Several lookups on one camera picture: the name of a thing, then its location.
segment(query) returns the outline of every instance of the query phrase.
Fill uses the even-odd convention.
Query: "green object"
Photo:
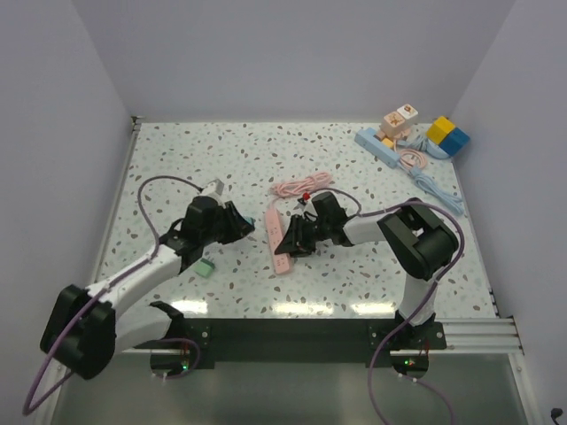
[[[214,264],[208,259],[200,259],[197,264],[193,267],[196,274],[205,279],[209,277],[214,271]]]

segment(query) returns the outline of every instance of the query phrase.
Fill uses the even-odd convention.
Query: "table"
[[[263,214],[274,182],[330,171],[333,187],[357,197],[364,211],[398,204],[409,197],[442,206],[399,169],[392,170],[354,142],[364,123],[144,123],[136,141],[98,279],[115,273],[146,252],[150,230],[136,205],[138,186],[157,174],[204,185],[225,183],[223,197],[257,220],[256,231],[230,245],[206,247],[216,270],[204,279],[192,270],[162,283],[128,315],[144,314],[156,299],[186,317],[214,318],[385,318],[401,301],[405,274],[387,243],[352,248],[322,243],[317,253],[297,259],[291,274],[273,273]],[[415,126],[413,131],[423,131]],[[430,161],[424,170],[443,189],[460,194],[453,164]],[[185,214],[196,191],[180,182],[159,181],[146,188],[144,205],[160,232]],[[347,198],[338,196],[348,212]],[[288,220],[297,201],[278,201]],[[470,218],[458,218],[466,237],[463,258],[441,281],[438,318],[494,318],[490,284]]]

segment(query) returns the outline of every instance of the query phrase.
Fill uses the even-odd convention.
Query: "long blue block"
[[[374,128],[367,128],[356,133],[354,141],[360,146],[370,152],[372,155],[378,157],[382,162],[390,168],[395,168],[400,162],[400,154],[394,152],[382,142],[374,137],[377,131]]]

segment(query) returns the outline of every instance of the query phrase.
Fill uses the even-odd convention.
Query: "robotic arm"
[[[82,378],[90,379],[106,367],[117,349],[122,351],[162,338],[178,313],[168,305],[152,303],[145,323],[121,321],[120,317],[148,291],[198,261],[208,244],[233,243],[254,231],[252,219],[242,217],[231,202],[222,202],[222,189],[222,182],[214,181],[193,198],[185,217],[172,223],[159,238],[157,251],[152,248],[126,269],[86,289],[74,285],[63,289],[43,333],[42,351],[49,352],[67,323],[103,289],[108,291],[66,335],[55,359]],[[136,271],[129,274],[128,270],[133,268]],[[110,287],[122,274],[128,277]]]
[[[398,314],[406,319],[420,305],[437,272],[446,266],[459,244],[454,233],[429,208],[402,206],[380,220],[373,215],[348,217],[335,196],[323,192],[305,202],[303,216],[291,216],[290,227],[276,254],[305,257],[315,244],[330,239],[335,245],[386,241],[407,273]],[[419,327],[434,319],[435,297],[410,321]]]

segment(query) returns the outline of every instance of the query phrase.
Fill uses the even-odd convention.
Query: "gray floor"
[[[235,364],[162,384],[147,355],[123,354],[97,378],[72,379],[54,424],[377,424],[363,365]],[[459,425],[523,425],[507,356],[438,356],[425,381],[451,400]],[[380,406],[396,425],[443,425],[434,394],[377,369]]]

